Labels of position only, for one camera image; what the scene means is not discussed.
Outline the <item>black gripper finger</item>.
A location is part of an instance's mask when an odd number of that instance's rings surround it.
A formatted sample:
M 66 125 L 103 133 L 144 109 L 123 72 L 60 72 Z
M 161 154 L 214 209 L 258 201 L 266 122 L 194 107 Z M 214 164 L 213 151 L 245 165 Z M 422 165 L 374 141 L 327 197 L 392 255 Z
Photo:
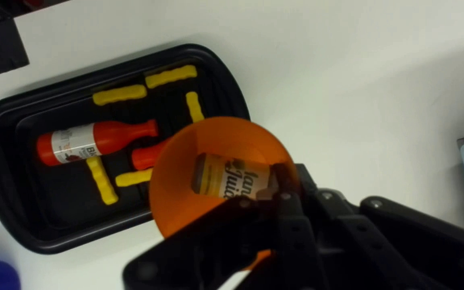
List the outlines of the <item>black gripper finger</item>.
M 276 164 L 276 189 L 272 201 L 279 214 L 284 215 L 310 215 L 314 209 L 313 194 L 318 191 L 314 180 L 303 164 Z

